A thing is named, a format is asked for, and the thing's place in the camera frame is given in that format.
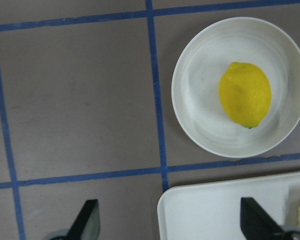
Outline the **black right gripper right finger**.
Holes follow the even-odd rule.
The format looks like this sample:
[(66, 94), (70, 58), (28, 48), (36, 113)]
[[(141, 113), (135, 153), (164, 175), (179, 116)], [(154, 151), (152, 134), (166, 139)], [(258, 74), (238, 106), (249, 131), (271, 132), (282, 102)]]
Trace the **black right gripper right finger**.
[(252, 197), (240, 200), (240, 229), (245, 238), (282, 238), (283, 229)]

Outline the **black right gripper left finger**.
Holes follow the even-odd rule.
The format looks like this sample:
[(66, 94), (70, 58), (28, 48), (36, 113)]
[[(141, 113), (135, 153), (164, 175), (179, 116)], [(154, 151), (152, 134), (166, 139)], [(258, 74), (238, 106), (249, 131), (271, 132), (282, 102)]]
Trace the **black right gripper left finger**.
[(86, 200), (71, 228), (67, 239), (98, 239), (101, 230), (99, 201)]

